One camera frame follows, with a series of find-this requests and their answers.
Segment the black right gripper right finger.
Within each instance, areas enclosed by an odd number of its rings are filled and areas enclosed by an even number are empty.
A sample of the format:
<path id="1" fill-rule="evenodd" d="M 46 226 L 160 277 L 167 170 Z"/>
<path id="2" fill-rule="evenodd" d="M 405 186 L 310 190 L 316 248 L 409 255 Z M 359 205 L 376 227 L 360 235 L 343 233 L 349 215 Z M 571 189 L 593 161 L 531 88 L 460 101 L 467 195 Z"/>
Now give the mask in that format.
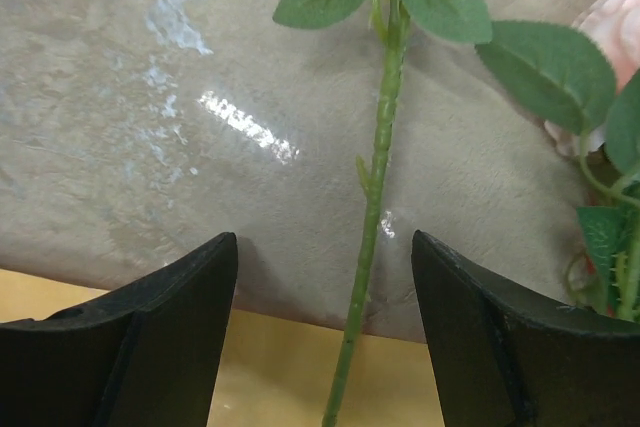
<path id="1" fill-rule="evenodd" d="M 425 232 L 411 264 L 446 426 L 638 425 L 638 325 L 536 293 Z"/>

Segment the orange paper flower wrap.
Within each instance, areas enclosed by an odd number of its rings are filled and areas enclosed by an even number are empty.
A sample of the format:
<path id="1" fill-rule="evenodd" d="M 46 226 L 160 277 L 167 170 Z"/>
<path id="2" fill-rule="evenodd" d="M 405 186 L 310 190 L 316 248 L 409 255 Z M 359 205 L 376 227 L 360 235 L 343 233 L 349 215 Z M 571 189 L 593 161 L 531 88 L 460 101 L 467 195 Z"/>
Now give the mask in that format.
<path id="1" fill-rule="evenodd" d="M 42 319 L 102 293 L 4 270 L 1 318 Z M 209 425 L 320 425 L 340 340 L 336 330 L 233 311 Z M 361 336 L 338 423 L 344 427 L 443 425 L 427 347 Z"/>

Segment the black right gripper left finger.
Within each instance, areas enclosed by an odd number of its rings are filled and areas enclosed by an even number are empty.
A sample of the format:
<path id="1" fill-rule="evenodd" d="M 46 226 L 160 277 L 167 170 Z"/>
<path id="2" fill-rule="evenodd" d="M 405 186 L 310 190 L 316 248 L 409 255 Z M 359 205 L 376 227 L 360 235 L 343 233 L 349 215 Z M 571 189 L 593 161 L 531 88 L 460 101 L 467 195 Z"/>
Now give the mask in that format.
<path id="1" fill-rule="evenodd" d="M 43 320 L 1 326 L 5 426 L 203 426 L 237 279 L 223 233 Z"/>

